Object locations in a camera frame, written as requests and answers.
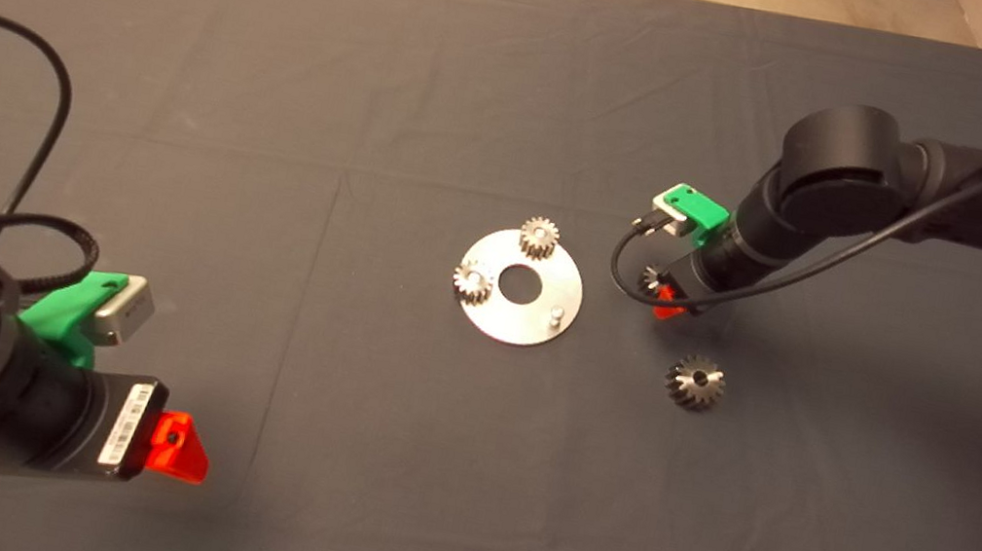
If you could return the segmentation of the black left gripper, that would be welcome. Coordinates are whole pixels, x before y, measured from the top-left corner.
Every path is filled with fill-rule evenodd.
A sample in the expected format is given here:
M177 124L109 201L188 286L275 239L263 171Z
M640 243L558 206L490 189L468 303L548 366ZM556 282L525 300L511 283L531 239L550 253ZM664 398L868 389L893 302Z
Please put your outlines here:
M169 390L156 378L85 370L79 418L33 471L86 481L126 482L145 469L201 484L209 471L197 423L164 411Z

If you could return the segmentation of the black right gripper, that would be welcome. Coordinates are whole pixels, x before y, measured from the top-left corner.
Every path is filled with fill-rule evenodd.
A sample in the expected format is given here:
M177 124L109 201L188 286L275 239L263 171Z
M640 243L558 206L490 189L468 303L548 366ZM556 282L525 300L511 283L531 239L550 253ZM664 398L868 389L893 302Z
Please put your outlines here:
M663 282L654 288L655 298L667 305L652 308L655 318L670 320L686 315L687 310L706 312L719 304L710 301L714 291L699 261L697 254L687 253L667 265L660 276Z

